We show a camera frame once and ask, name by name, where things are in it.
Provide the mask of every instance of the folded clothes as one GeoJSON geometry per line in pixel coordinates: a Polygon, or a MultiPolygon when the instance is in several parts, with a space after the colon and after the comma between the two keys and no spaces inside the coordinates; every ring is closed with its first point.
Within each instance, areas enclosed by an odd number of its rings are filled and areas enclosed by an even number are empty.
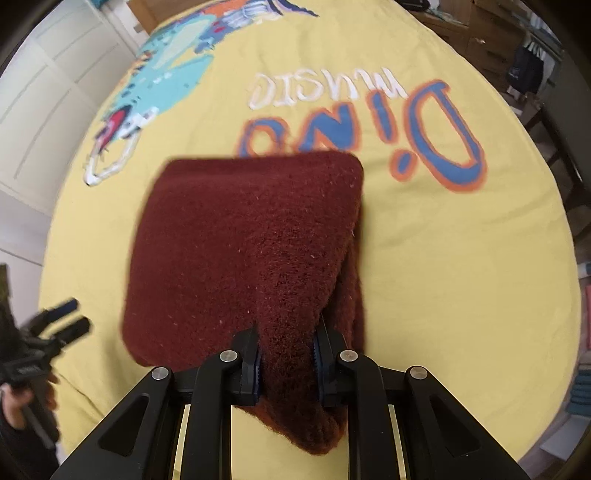
{"type": "Polygon", "coordinates": [[[249,409],[310,453],[336,446],[346,412],[317,394],[320,315],[363,349],[357,274],[363,169],[317,152],[248,160],[176,160],[138,225],[123,337],[143,365],[200,365],[257,326],[263,395],[249,409]]]}

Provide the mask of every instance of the wooden dresser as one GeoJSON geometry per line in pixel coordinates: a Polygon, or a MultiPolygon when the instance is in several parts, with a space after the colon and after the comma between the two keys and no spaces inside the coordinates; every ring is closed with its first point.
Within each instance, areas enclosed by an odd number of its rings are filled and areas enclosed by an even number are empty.
{"type": "Polygon", "coordinates": [[[523,18],[527,13],[511,0],[440,0],[439,10],[457,22],[424,12],[413,15],[504,92],[508,87],[505,73],[525,37],[513,13],[523,18]]]}

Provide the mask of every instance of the drawer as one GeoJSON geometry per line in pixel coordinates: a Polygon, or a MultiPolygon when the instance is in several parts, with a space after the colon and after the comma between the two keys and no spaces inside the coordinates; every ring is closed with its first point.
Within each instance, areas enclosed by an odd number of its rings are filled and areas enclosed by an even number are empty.
{"type": "Polygon", "coordinates": [[[515,50],[525,37],[525,31],[487,10],[473,7],[470,16],[470,35],[515,50]]]}
{"type": "Polygon", "coordinates": [[[495,72],[494,70],[487,69],[486,67],[479,67],[478,65],[474,66],[476,67],[476,70],[478,70],[494,88],[500,92],[507,90],[509,82],[507,82],[505,79],[505,73],[495,72]]]}
{"type": "Polygon", "coordinates": [[[466,58],[473,65],[482,66],[495,72],[506,72],[513,63],[514,56],[515,51],[503,45],[481,38],[468,40],[466,58]]]}
{"type": "Polygon", "coordinates": [[[437,34],[437,36],[441,38],[445,43],[450,44],[451,47],[460,55],[464,56],[466,54],[466,47],[468,44],[467,33],[456,32],[448,28],[440,27],[439,25],[425,25],[426,27],[433,30],[437,34]]]}
{"type": "Polygon", "coordinates": [[[516,13],[524,18],[527,17],[526,12],[510,0],[473,0],[473,3],[477,7],[480,7],[515,26],[519,26],[519,22],[513,17],[512,13],[516,13]]]}

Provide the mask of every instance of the cartoon graphic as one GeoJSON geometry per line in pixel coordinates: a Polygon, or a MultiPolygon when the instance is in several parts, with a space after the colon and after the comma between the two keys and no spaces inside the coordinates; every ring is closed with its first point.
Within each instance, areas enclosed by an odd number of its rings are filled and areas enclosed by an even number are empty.
{"type": "Polygon", "coordinates": [[[265,20],[278,20],[287,12],[318,16],[288,0],[222,0],[153,33],[102,119],[104,126],[95,136],[85,168],[85,183],[98,185],[125,167],[142,129],[193,91],[213,61],[216,45],[227,35],[265,20]],[[193,58],[179,63],[191,51],[193,58]],[[98,171],[99,159],[116,140],[126,141],[123,153],[98,171]]]}

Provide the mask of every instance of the bed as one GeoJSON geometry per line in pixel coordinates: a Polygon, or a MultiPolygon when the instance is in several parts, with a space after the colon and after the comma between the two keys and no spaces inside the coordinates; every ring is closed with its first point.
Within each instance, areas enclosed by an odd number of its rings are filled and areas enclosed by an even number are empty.
{"type": "MultiPolygon", "coordinates": [[[[68,452],[147,372],[121,316],[164,165],[315,148],[365,170],[366,353],[424,365],[515,459],[539,438],[573,372],[580,293],[555,182],[509,106],[391,0],[216,0],[152,32],[61,191],[40,303],[74,296],[95,326],[55,363],[68,452]]],[[[235,478],[346,475],[346,441],[312,456],[232,422],[235,478]]]]}

